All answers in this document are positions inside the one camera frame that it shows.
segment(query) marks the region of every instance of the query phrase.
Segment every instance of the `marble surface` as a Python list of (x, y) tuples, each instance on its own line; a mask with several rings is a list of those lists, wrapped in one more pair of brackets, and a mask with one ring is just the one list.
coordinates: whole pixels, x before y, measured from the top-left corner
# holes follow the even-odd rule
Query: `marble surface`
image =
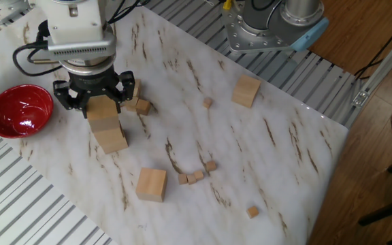
[[(28, 78), (13, 50), (34, 40), (44, 19), (33, 10), (0, 32), (0, 93), (17, 84), (66, 79), (59, 70)], [(7, 140), (119, 244), (305, 244), (347, 129), (263, 82), (252, 109), (231, 102), (249, 71), (139, 7), (116, 24), (115, 70), (134, 71), (149, 116), (122, 110), (130, 147), (105, 155), (80, 112), (54, 100), (45, 129)], [(29, 71), (48, 65), (21, 65)], [(202, 106), (213, 98), (209, 110)], [(178, 173), (218, 169), (191, 186)], [(135, 194), (142, 167), (167, 170), (164, 203)], [(259, 215), (249, 219), (246, 210)]]

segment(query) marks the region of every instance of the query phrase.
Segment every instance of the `wooden cube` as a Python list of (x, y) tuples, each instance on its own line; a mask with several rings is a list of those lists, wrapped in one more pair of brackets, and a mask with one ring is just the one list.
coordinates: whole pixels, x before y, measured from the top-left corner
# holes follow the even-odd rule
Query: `wooden cube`
[(167, 174), (165, 170), (143, 167), (140, 171), (135, 194), (140, 200), (163, 202), (166, 184)]
[(117, 116), (116, 102), (106, 95), (91, 97), (86, 105), (87, 119), (101, 120)]
[(211, 104), (212, 104), (212, 99), (210, 99), (210, 98), (205, 98), (204, 99), (204, 101), (203, 101), (203, 106), (205, 107), (205, 108), (210, 108), (210, 106), (211, 106)]
[(180, 184), (187, 184), (189, 181), (187, 180), (187, 175), (186, 174), (180, 174), (178, 175), (178, 182)]
[(232, 101), (251, 108), (260, 85), (260, 80), (242, 75), (234, 88)]
[(195, 175), (196, 180), (201, 180), (201, 179), (203, 179), (203, 173), (202, 173), (201, 170), (196, 171), (196, 172), (194, 172), (193, 174)]
[(88, 123), (90, 125), (92, 133), (116, 129), (120, 127), (119, 117), (117, 115), (98, 120), (89, 120)]
[(141, 82), (140, 79), (135, 79), (133, 97), (140, 97), (140, 91), (141, 91), (141, 84), (140, 84), (140, 82)]
[(150, 102), (144, 99), (139, 99), (137, 105), (135, 106), (135, 110), (138, 114), (147, 116), (150, 110)]
[(247, 213), (248, 213), (248, 215), (249, 215), (249, 218), (253, 218), (253, 217), (255, 217), (256, 215), (259, 214), (258, 209), (257, 209), (257, 207), (255, 207), (255, 206), (249, 208), (248, 211), (247, 211)]
[(138, 101), (139, 101), (139, 98), (133, 97), (132, 100), (125, 102), (125, 108), (130, 112), (135, 112), (135, 107), (137, 106)]
[(209, 161), (209, 162), (207, 162), (207, 171), (208, 172), (210, 172), (210, 171), (214, 171), (214, 170), (216, 170), (216, 168), (217, 168), (217, 166), (216, 166), (216, 162), (215, 161)]
[(106, 154), (128, 148), (128, 142), (120, 123), (114, 129), (94, 132), (93, 135)]
[(187, 180), (189, 181), (189, 184), (195, 184), (196, 181), (197, 181), (194, 174), (188, 174), (187, 175)]

